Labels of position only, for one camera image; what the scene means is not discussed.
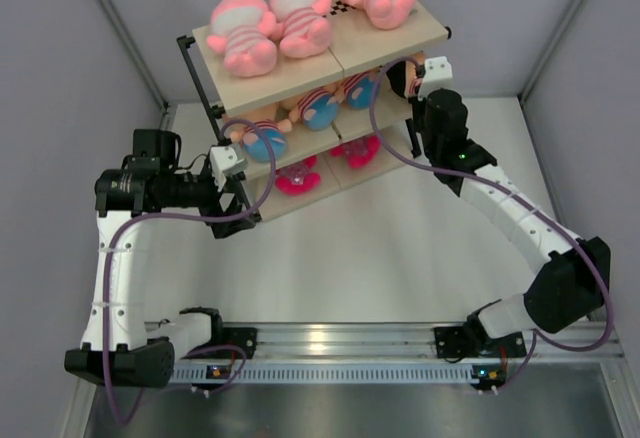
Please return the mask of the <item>black-haired doll plush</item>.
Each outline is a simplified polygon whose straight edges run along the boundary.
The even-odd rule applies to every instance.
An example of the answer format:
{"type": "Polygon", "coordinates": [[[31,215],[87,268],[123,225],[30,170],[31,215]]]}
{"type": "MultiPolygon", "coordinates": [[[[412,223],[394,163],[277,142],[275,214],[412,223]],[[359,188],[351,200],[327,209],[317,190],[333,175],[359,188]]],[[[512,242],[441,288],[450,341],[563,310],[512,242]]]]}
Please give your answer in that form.
{"type": "Polygon", "coordinates": [[[409,98],[417,93],[424,77],[424,63],[426,55],[416,53],[412,61],[396,63],[387,72],[392,91],[401,98],[409,98]]]}

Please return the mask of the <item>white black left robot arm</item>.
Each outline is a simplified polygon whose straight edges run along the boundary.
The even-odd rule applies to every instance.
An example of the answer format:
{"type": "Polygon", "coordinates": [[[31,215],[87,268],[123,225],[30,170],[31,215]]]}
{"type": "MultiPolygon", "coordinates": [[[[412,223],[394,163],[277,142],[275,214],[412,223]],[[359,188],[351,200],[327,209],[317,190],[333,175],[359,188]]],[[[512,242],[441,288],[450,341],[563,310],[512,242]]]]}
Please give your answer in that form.
{"type": "Polygon", "coordinates": [[[132,151],[117,169],[97,179],[99,258],[93,302],[77,348],[64,368],[96,385],[162,388],[176,360],[197,350],[219,355],[226,334],[218,312],[187,308],[148,331],[145,325],[145,267],[156,224],[169,209],[196,209],[207,224],[219,224],[219,197],[235,172],[245,169],[240,147],[214,145],[194,175],[179,166],[178,134],[152,129],[133,133],[132,151]]]}

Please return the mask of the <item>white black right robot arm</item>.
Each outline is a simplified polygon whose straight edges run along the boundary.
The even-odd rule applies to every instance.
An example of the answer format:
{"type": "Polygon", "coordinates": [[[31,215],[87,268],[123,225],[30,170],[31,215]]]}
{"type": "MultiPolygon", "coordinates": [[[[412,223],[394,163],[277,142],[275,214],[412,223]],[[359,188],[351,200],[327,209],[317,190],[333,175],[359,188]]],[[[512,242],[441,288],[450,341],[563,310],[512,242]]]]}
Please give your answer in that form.
{"type": "Polygon", "coordinates": [[[488,355],[504,337],[528,330],[551,336],[599,308],[609,309],[609,246],[559,225],[513,184],[497,159],[469,137],[468,109],[457,92],[437,89],[409,101],[436,178],[483,214],[533,274],[525,292],[467,317],[467,348],[488,355]]]}

